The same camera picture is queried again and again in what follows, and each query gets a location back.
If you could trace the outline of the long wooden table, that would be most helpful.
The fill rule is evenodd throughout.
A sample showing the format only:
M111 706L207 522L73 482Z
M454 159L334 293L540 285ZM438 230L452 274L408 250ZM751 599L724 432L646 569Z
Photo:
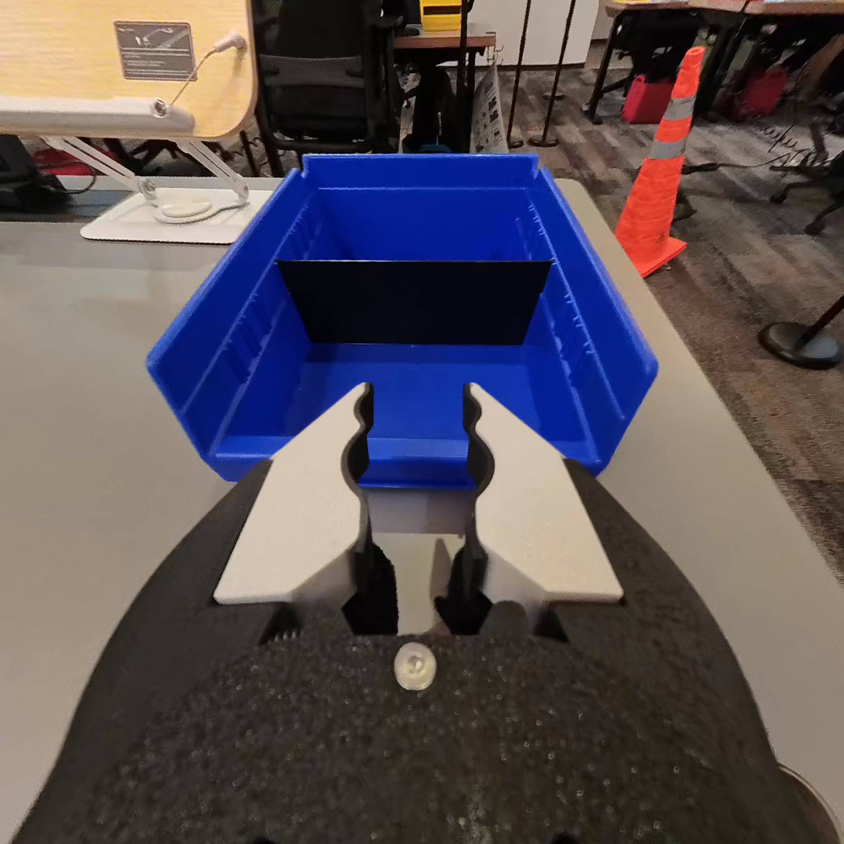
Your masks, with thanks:
M796 29L802 26L828 36L842 32L842 1L676 1L676 2L606 2L605 11L613 23L590 96L582 106L586 120L601 125L597 113L604 96L621 87L621 83L605 83L610 59L619 51L618 37L625 26L633 25L637 16L677 13L693 16L699 27L715 33L712 51L702 69L701 86L695 103L695 118L706 119L721 89L728 69L743 41L764 26Z

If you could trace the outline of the blue plastic bin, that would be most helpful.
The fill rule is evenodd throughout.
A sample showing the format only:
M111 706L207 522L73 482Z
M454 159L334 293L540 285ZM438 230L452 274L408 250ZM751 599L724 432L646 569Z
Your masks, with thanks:
M278 260L549 260L517 346L311 343ZM307 155L153 345L197 453L237 481L354 386L374 388L362 484L466 489L463 387L603 471L658 359L535 155Z

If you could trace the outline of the wooden book stand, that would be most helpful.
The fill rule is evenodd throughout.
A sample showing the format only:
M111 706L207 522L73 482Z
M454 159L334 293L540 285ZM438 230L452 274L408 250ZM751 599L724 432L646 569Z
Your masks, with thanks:
M35 136L128 198L81 228L94 241L229 246L268 201L209 147L258 99L251 2L1 2L2 132ZM218 187L164 186L86 138L173 142Z

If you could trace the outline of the black sign pole stand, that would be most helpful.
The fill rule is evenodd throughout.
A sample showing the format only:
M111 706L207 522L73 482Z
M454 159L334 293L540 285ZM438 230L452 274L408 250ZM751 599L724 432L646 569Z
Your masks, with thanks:
M521 76L522 76L522 65L523 65L523 58L524 52L526 47L527 35L528 35L528 27L529 27L529 20L531 15L532 9L532 1L527 0L525 2L524 13L522 18L522 32L520 37L519 43L519 50L517 56L517 63L515 66L514 71L514 78L513 78L513 85L512 85L512 95L511 95L511 107L509 111L509 117L507 122L506 128L506 143L508 150L519 149L523 145L523 140L520 137L514 138L513 137L513 130L515 127L515 116L517 110L517 101L518 95L521 86Z
M554 79L550 93L546 96L547 108L545 112L542 132L534 134L528 139L529 145L537 149L549 149L553 148L558 144L558 140L553 139L550 136L551 124L553 121L555 105L559 100L564 98L564 96L559 91L560 77L562 74L562 69L564 68L564 58L571 39L573 22L575 19L576 9L579 3L579 1L570 1L568 5L567 14L564 21L564 31L560 45L560 53L554 69Z
M814 322L775 322L757 335L761 347L777 359L797 368L828 371L842 362L842 344L828 325L843 311L843 296Z

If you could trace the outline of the black backpack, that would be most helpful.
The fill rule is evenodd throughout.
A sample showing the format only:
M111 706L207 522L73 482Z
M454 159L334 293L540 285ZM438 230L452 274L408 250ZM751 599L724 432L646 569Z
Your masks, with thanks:
M403 153L459 153L458 98L447 69L423 68L415 93L411 131L402 142Z

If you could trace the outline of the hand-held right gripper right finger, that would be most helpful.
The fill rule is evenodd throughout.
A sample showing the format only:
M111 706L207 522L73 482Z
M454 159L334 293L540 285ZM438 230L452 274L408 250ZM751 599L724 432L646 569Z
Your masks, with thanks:
M558 602L620 604L624 590L576 488L575 461L477 383L463 388L475 496L467 586L541 614Z

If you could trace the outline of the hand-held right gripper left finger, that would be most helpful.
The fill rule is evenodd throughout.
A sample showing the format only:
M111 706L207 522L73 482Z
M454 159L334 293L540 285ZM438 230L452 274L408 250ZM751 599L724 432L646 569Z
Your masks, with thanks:
M360 383L270 459L213 598L217 604L326 604L357 590L356 558L371 540L359 479L374 388Z

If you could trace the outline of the black divider panel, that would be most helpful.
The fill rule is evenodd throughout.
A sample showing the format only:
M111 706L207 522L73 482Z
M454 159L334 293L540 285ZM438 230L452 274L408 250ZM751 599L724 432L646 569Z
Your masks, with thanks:
M278 260L311 343L517 346L549 260Z

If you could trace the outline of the orange traffic cone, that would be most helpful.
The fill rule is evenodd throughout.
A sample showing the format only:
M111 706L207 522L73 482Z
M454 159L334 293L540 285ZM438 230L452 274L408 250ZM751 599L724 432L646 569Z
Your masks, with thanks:
M639 275L649 275L686 247L671 236L684 153L706 48L692 47L680 65L650 150L626 199L615 237Z

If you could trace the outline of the grey perforated panel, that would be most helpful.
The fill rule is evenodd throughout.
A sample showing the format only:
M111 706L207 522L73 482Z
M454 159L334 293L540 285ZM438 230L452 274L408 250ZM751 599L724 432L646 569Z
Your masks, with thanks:
M470 146L472 154L508 153L498 66L491 63L473 93Z

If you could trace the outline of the yellow storage bin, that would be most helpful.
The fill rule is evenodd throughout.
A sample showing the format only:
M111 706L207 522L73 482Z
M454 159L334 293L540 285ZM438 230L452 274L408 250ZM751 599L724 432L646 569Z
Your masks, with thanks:
M426 34L458 32L462 26L462 1L419 1L420 24Z

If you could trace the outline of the black mesh office chair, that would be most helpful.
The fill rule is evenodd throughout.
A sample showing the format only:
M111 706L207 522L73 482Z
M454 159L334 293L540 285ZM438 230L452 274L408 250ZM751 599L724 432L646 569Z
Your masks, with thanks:
M397 153L397 2L253 2L257 119L267 149Z

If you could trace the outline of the brown wooden table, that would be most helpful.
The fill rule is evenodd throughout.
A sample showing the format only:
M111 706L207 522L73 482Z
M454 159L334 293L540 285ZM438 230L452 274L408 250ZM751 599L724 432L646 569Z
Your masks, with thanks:
M476 59L486 51L496 47L494 30L470 27L465 39L465 50L461 51L461 34L458 30L409 32L394 38L394 58L396 64L407 65L413 62L433 62L439 57L439 63L457 62L460 56L465 58L467 67L475 69Z

